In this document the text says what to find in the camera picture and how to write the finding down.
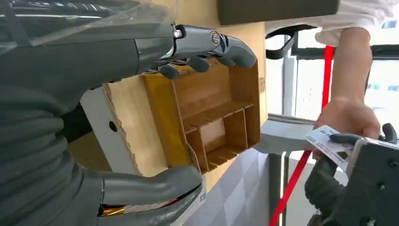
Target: window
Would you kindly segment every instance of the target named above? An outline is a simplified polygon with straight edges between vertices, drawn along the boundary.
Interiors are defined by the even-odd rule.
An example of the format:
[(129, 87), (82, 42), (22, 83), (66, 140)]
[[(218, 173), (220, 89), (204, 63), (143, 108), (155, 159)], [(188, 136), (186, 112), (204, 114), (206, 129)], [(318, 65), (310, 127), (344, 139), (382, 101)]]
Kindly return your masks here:
[[(277, 35), (266, 41), (267, 49), (279, 49), (284, 45), (284, 36)], [(267, 76), (267, 111), (274, 114), (282, 114), (282, 89), (283, 89), (283, 59), (266, 59)]]
[[(293, 55), (297, 57), (297, 98), (295, 115), (315, 120), (320, 114), (324, 73), (324, 47), (317, 43), (312, 29), (299, 32)], [(392, 123), (399, 130), (399, 24), (389, 21), (371, 41), (373, 64), (368, 80), (365, 103), (381, 124)]]
[(374, 60), (368, 79), (365, 103), (380, 124), (390, 122), (399, 131), (399, 60)]

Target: wooden organizer box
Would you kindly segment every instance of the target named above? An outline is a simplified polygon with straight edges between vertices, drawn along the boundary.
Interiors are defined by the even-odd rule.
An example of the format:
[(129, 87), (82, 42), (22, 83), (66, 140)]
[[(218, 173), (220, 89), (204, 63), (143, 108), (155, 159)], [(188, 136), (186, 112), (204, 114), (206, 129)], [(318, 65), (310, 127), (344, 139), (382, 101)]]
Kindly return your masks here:
[(170, 167), (198, 161), (205, 173), (260, 142), (257, 63), (228, 68), (209, 62), (206, 73), (179, 67), (175, 80), (143, 76)]

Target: white card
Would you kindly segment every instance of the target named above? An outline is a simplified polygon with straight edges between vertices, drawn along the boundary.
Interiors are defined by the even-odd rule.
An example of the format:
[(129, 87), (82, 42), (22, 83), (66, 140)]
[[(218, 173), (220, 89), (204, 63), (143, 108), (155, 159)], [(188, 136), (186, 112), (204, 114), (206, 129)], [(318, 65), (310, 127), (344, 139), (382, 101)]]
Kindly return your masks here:
[(337, 144), (330, 140), (330, 135), (339, 133), (335, 129), (324, 125), (305, 136), (305, 139), (323, 152), (328, 158), (337, 164), (346, 172), (348, 162), (338, 155), (339, 152), (346, 152), (348, 155), (352, 152), (353, 146), (350, 144)]

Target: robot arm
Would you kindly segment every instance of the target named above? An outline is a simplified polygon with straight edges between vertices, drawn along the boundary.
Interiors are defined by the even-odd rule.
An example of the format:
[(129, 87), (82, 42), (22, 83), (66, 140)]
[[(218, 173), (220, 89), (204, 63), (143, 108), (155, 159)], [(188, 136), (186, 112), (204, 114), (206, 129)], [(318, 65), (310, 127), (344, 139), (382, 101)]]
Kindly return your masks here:
[(313, 216), (309, 226), (396, 225), (398, 138), (390, 124), (383, 131), (381, 141), (353, 134), (330, 137), (335, 143), (354, 145), (346, 171), (349, 182), (343, 186), (334, 179), (337, 165), (326, 156), (316, 162), (305, 194), (321, 215)]
[[(210, 57), (252, 67), (254, 53), (214, 30), (162, 23), (94, 26), (41, 44), (24, 37), (35, 31), (27, 29), (30, 25), (47, 23), (49, 16), (29, 23), (32, 12), (38, 14), (26, 10), (32, 2), (0, 3), (2, 25), (16, 43), (0, 55), (0, 224), (163, 226), (175, 221), (200, 193), (195, 168), (173, 168), (153, 178), (84, 169), (66, 150), (65, 138), (56, 135), (63, 128), (59, 116), (74, 109), (86, 90), (106, 82), (154, 72), (175, 78), (173, 65), (205, 72)], [(101, 13), (112, 9), (103, 8)], [(69, 12), (56, 9), (52, 14)], [(25, 30), (16, 32), (20, 27)]]

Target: red pole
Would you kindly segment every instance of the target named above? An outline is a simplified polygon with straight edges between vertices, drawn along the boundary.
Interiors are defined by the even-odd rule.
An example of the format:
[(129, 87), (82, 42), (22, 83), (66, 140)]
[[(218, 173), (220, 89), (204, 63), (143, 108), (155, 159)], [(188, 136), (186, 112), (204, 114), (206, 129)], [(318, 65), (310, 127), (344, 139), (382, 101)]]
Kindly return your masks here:
[[(323, 80), (323, 93), (322, 93), (322, 100), (321, 100), (321, 109), (328, 104), (329, 95), (330, 95), (330, 82), (331, 82), (331, 68), (332, 68), (332, 61), (334, 55), (334, 48), (331, 46), (326, 46), (324, 52), (324, 80)], [(280, 214), (284, 211), (287, 206), (288, 199), (290, 198), (296, 183), (298, 182), (299, 177), (301, 176), (303, 169), (309, 159), (311, 151), (304, 151), (302, 154), (301, 159), (296, 166), (294, 173), (292, 174), (287, 187), (284, 191), (283, 197), (280, 199), (276, 210), (273, 213), (273, 216), (270, 220), (269, 226), (276, 226), (277, 222), (279, 221)]]

